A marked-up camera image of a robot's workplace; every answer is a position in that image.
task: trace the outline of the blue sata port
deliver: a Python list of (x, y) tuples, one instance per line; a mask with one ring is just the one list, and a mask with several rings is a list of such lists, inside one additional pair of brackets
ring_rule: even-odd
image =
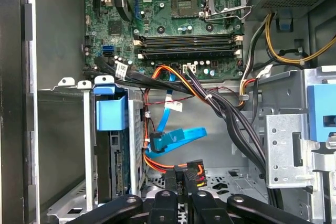
[(101, 51), (103, 56), (112, 57), (114, 56), (114, 46), (102, 46)]

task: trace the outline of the blue plastic clip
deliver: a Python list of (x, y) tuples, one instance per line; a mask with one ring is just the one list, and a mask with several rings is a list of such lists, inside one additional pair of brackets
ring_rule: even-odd
[(310, 139), (326, 142), (336, 133), (336, 84), (315, 84), (307, 87)]
[[(184, 137), (182, 139), (177, 139), (178, 137), (181, 137), (181, 131), (183, 132)], [(199, 128), (192, 128), (188, 130), (178, 129), (172, 132), (168, 133), (162, 133), (161, 138), (155, 138), (155, 148), (157, 149), (158, 146), (165, 147), (164, 152), (156, 153), (151, 150), (151, 145), (148, 145), (148, 149), (145, 151), (146, 155), (149, 158), (156, 158), (161, 155), (164, 155), (174, 149), (177, 149), (185, 144), (188, 144), (196, 139), (199, 139), (203, 136), (206, 136), (206, 130), (203, 127)]]

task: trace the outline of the yellow wire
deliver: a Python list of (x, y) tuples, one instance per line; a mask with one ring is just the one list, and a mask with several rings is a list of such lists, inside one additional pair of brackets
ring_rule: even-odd
[(265, 34), (266, 34), (266, 42), (267, 45), (270, 49), (270, 52), (279, 60), (281, 60), (282, 62), (286, 62), (286, 63), (298, 63), (300, 64), (301, 62), (306, 62), (309, 60), (312, 60), (316, 57), (319, 57), (321, 54), (323, 54), (325, 51), (327, 51), (333, 44), (336, 43), (336, 38), (333, 38), (329, 43), (327, 43), (323, 48), (321, 48), (319, 51), (317, 51), (316, 53), (312, 54), (311, 56), (308, 56), (304, 59), (300, 59), (300, 60), (291, 60), (291, 59), (287, 59), (284, 57), (279, 56), (273, 46), (272, 46), (272, 42), (271, 42), (271, 38), (270, 38), (270, 24), (271, 24), (271, 14), (268, 15), (267, 21), (266, 21), (266, 29), (265, 29)]

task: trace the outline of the orange wire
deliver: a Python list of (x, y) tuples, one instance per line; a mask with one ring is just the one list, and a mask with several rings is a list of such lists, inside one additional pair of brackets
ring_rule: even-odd
[(198, 165), (198, 169), (199, 169), (199, 172), (197, 173), (197, 175), (201, 175), (203, 173), (202, 166)]

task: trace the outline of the cable tie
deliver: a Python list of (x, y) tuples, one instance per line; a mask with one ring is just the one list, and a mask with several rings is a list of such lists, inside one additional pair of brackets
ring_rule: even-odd
[(209, 98), (212, 98), (212, 94), (207, 94), (204, 98), (204, 100), (208, 100)]

